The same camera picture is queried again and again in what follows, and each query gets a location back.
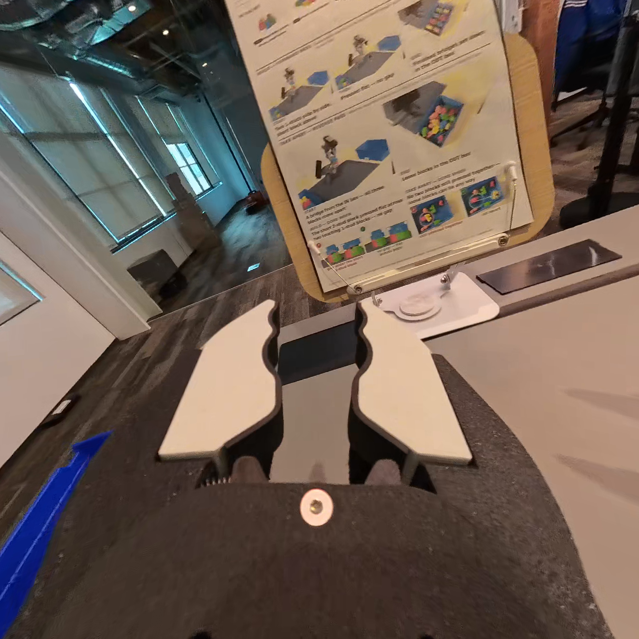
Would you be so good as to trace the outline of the black box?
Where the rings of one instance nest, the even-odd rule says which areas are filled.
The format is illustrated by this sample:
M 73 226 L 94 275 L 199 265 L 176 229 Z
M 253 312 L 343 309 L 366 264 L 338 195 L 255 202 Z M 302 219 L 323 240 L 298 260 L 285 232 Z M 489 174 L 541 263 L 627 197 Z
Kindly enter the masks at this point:
M 172 299 L 188 286 L 186 276 L 165 249 L 141 257 L 126 270 L 156 302 Z

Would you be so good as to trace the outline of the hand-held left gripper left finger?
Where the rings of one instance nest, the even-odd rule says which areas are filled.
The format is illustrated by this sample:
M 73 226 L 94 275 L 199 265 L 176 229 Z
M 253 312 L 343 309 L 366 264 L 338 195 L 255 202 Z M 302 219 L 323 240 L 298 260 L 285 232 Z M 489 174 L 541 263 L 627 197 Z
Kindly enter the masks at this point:
M 253 457 L 270 476 L 284 435 L 279 333 L 278 303 L 266 300 L 205 342 L 159 460 L 204 459 L 221 477 L 231 474 L 238 459 Z

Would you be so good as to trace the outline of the blue cloth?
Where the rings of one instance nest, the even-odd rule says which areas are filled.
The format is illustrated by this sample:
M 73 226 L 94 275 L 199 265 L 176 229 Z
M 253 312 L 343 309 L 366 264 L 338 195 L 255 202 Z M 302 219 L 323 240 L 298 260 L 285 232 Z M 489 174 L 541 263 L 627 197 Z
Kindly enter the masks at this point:
M 626 1 L 563 1 L 556 37 L 556 95 L 584 87 L 579 77 L 585 70 L 611 61 L 626 5 Z

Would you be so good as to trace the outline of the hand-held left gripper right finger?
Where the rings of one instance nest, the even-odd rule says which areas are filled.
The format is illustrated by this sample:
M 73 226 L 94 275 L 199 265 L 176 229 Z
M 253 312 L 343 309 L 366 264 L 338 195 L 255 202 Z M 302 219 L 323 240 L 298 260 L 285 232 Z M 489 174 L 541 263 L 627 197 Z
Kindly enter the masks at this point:
M 473 455 L 430 349 L 372 302 L 355 307 L 355 363 L 349 404 L 349 477 L 396 464 L 400 482 L 419 467 L 467 467 Z

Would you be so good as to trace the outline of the brown cardboard box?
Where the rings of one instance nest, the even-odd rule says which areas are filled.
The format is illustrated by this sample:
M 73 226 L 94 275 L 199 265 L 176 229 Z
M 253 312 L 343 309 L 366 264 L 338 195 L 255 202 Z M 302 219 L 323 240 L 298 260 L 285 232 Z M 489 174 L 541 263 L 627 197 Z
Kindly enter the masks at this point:
M 173 196 L 180 233 L 187 243 L 195 251 L 217 248 L 220 245 L 219 235 L 180 176 L 173 172 L 167 174 L 165 180 Z

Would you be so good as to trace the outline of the blue plastic bin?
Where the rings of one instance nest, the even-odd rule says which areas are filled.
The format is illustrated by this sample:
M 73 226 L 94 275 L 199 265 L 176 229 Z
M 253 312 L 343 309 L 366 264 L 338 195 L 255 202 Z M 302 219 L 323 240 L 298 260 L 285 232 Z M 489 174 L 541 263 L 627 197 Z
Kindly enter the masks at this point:
M 17 618 L 44 561 L 54 529 L 92 459 L 112 431 L 72 446 L 73 456 L 54 470 L 1 548 L 1 637 Z

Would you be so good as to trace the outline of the white stand base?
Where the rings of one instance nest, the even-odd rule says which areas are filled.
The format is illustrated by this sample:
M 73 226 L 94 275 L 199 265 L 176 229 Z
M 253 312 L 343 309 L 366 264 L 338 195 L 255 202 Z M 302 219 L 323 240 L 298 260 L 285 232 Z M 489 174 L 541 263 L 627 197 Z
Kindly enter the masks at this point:
M 421 340 L 490 321 L 500 310 L 460 265 L 387 292 L 372 292 L 362 305 L 377 308 Z

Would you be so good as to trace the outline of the small black floor device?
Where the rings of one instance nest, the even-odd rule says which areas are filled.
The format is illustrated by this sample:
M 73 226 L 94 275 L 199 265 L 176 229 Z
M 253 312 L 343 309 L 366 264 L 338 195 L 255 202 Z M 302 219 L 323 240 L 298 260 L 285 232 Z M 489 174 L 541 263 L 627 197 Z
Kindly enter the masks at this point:
M 39 427 L 49 428 L 66 419 L 66 416 L 73 410 L 74 406 L 80 399 L 78 394 L 70 394 L 62 398 L 58 404 L 49 412 L 49 414 L 42 420 Z

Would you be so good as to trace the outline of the white framed window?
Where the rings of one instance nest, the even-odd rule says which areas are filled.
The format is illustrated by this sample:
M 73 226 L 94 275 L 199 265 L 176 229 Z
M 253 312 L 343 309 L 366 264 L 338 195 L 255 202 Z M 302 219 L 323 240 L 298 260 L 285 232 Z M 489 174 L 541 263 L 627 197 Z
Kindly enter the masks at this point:
M 1 261 L 1 325 L 43 300 L 36 289 Z

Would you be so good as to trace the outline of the grey desk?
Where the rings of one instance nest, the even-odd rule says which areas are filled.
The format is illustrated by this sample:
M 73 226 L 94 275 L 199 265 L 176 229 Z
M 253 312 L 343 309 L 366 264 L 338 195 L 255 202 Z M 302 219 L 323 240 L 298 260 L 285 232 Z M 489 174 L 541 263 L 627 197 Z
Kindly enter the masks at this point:
M 615 638 L 638 637 L 638 207 L 467 266 L 476 276 L 593 239 L 619 253 L 500 297 L 497 319 L 427 340 L 515 434 L 570 528 Z M 354 319 L 354 305 L 283 328 L 280 344 Z M 284 386 L 273 478 L 346 483 L 355 364 Z

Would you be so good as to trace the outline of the printed instruction sheet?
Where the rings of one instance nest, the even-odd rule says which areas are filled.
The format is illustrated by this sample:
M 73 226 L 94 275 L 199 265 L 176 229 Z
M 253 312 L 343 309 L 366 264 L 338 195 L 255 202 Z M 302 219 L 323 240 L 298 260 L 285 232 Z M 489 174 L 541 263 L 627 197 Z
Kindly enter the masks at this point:
M 225 1 L 324 293 L 533 222 L 495 1 Z

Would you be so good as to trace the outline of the large window with blinds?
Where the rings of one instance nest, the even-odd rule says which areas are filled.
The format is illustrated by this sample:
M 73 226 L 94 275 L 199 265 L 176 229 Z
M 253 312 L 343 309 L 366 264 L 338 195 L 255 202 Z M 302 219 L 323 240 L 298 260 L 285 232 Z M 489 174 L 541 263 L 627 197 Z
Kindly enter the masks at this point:
M 172 196 L 103 90 L 1 65 L 1 119 L 71 191 L 111 246 L 173 211 Z

